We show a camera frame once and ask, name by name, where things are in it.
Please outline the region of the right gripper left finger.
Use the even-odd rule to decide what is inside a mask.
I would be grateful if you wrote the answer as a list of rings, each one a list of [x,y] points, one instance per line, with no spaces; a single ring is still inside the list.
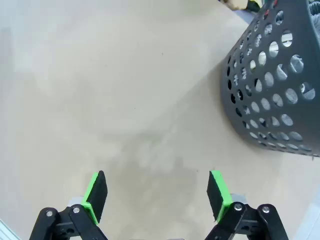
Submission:
[[[69,240],[80,237],[82,240],[106,240],[98,227],[108,187],[102,170],[91,177],[87,190],[80,203],[67,206],[63,211],[53,207],[43,208],[33,226],[31,240]]]

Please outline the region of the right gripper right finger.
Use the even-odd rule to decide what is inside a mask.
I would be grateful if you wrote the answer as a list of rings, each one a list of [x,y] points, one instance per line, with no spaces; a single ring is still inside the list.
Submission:
[[[249,240],[288,239],[275,206],[265,203],[252,208],[234,200],[220,171],[209,172],[206,192],[216,221],[207,240],[232,240],[235,235],[245,235]]]

